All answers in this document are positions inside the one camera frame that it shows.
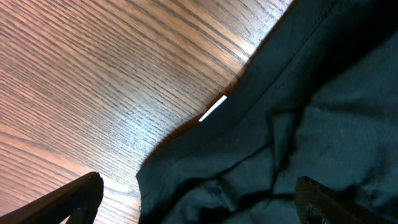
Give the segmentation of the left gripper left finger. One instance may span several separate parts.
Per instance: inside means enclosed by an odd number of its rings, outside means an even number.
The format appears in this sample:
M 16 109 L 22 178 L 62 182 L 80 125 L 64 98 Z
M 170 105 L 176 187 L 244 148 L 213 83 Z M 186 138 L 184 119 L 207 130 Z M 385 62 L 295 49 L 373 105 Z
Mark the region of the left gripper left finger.
M 104 181 L 98 172 L 80 178 L 44 195 L 33 202 L 7 213 L 1 223 L 93 224 L 103 199 Z

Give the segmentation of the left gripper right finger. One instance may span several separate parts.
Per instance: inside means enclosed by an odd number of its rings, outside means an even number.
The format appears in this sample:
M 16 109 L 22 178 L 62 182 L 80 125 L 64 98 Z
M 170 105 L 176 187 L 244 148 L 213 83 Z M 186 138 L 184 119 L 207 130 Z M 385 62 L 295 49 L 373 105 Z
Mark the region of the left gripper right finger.
M 299 177 L 295 184 L 294 205 L 301 224 L 388 223 L 368 209 L 348 203 L 319 182 Z

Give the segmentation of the black t-shirt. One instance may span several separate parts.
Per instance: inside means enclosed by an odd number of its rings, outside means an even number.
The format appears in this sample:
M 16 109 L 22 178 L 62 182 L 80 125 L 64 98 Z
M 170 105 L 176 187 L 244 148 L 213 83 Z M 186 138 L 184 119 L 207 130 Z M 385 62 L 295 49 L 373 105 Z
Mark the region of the black t-shirt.
M 140 223 L 298 223 L 310 177 L 397 221 L 397 2 L 294 1 L 226 101 L 141 167 Z

